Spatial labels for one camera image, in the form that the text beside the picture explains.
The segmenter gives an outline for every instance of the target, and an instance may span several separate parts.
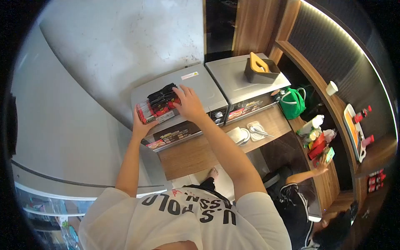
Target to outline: green bag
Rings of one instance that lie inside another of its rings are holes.
[[[304,92],[304,97],[300,95],[300,93],[298,92],[299,90],[302,90]],[[295,90],[292,88],[288,88],[286,94],[284,94],[279,101],[286,119],[294,119],[306,109],[306,105],[304,104],[305,99],[305,89],[298,88],[297,90]]]

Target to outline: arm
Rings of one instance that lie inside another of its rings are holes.
[[[157,124],[153,121],[147,125],[142,124],[136,111],[133,112],[133,132],[124,161],[117,176],[115,188],[136,197],[139,183],[139,146],[148,131]]]
[[[286,184],[300,183],[302,181],[305,181],[307,179],[310,179],[312,177],[319,176],[319,175],[325,173],[326,171],[329,170],[328,164],[330,164],[331,161],[332,160],[330,160],[329,162],[326,162],[326,154],[325,154],[321,158],[321,160],[320,160],[321,165],[318,166],[318,168],[315,168],[315,169],[307,171],[307,172],[302,172],[302,173],[291,175],[288,178],[286,178]]]
[[[260,175],[246,154],[204,112],[203,106],[192,88],[174,88],[182,105],[174,104],[179,113],[195,123],[207,138],[212,151],[226,173],[232,179],[235,199],[251,192],[266,193]]]

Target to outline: black wall panel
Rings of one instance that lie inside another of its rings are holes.
[[[360,32],[366,42],[371,33],[366,28]],[[378,140],[384,134],[394,133],[390,106],[379,78],[362,51],[342,29],[302,3],[289,42],[327,83],[336,83],[337,95],[350,103],[356,112],[371,105],[372,112],[361,123],[366,136],[373,134]]]

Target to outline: white t-shirt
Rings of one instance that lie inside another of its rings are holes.
[[[194,242],[208,249],[291,249],[288,231],[268,194],[249,193],[236,206],[197,188],[131,198],[107,188],[79,227],[85,250],[150,250]]]

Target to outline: hand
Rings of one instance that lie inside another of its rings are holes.
[[[132,139],[140,142],[147,135],[149,130],[158,124],[158,121],[152,121],[149,124],[143,124],[136,110],[136,105],[134,106],[134,109]]]
[[[180,85],[180,87],[183,92],[178,88],[172,88],[172,90],[179,97],[182,104],[179,105],[177,103],[174,103],[174,106],[179,111],[179,113],[188,121],[194,122],[195,124],[198,124],[204,119],[209,118],[208,115],[204,112],[203,105],[201,104],[201,101],[194,90],[184,85]]]
[[[315,176],[321,175],[329,170],[328,165],[332,162],[332,159],[330,159],[329,162],[326,162],[326,157],[327,154],[324,154],[324,156],[320,158],[318,167],[314,169]]]

